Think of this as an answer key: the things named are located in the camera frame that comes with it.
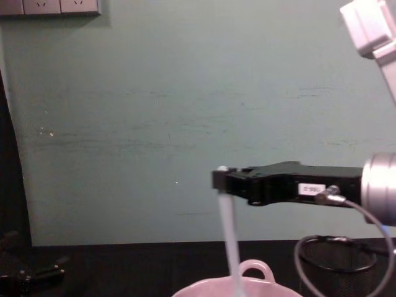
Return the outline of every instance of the black wire basket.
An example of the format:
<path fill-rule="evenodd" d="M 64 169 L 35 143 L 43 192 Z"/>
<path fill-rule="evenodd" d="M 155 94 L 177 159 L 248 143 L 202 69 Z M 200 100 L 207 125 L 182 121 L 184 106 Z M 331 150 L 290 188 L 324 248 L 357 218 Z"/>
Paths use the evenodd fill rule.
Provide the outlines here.
<path fill-rule="evenodd" d="M 303 243 L 299 256 L 308 279 L 327 297 L 363 297 L 375 289 L 377 257 L 359 247 L 349 238 L 317 236 Z M 315 297 L 303 282 L 300 293 Z"/>

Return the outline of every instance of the wall outlet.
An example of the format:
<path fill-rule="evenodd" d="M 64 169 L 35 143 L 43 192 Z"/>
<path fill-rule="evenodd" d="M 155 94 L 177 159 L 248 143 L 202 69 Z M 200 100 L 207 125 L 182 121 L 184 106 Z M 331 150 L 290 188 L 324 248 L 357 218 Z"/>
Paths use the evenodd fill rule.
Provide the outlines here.
<path fill-rule="evenodd" d="M 24 0 L 25 14 L 60 14 L 59 0 Z"/>
<path fill-rule="evenodd" d="M 100 0 L 61 0 L 63 14 L 100 14 Z"/>
<path fill-rule="evenodd" d="M 24 14 L 22 0 L 0 0 L 0 15 Z"/>

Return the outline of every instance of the socket panel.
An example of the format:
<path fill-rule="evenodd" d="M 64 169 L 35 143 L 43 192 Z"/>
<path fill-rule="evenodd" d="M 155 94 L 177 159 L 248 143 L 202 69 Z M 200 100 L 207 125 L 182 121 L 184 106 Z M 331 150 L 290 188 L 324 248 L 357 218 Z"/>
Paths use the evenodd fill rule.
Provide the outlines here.
<path fill-rule="evenodd" d="M 61 0 L 62 14 L 100 14 L 98 0 Z"/>
<path fill-rule="evenodd" d="M 24 11 L 28 15 L 61 14 L 59 0 L 24 0 Z"/>

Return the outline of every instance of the teal wall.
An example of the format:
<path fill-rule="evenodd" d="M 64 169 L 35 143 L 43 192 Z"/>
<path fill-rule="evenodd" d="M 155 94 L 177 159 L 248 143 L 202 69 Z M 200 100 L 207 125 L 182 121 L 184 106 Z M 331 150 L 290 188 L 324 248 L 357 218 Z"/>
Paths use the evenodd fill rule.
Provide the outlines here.
<path fill-rule="evenodd" d="M 34 244 L 220 240 L 218 165 L 396 151 L 345 3 L 117 0 L 97 18 L 2 21 Z M 241 239 L 378 234 L 352 210 L 237 206 Z"/>

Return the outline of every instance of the pink pot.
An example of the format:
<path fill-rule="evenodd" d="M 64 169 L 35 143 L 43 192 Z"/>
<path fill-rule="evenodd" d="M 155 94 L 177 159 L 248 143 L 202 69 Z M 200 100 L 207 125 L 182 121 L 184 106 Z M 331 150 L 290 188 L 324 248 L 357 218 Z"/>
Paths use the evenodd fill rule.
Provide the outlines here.
<path fill-rule="evenodd" d="M 259 260 L 247 260 L 239 265 L 241 275 L 248 269 L 260 270 L 265 280 L 243 277 L 247 297 L 301 297 L 293 290 L 275 283 L 270 267 Z M 234 297 L 231 277 L 210 278 L 178 291 L 173 297 Z"/>

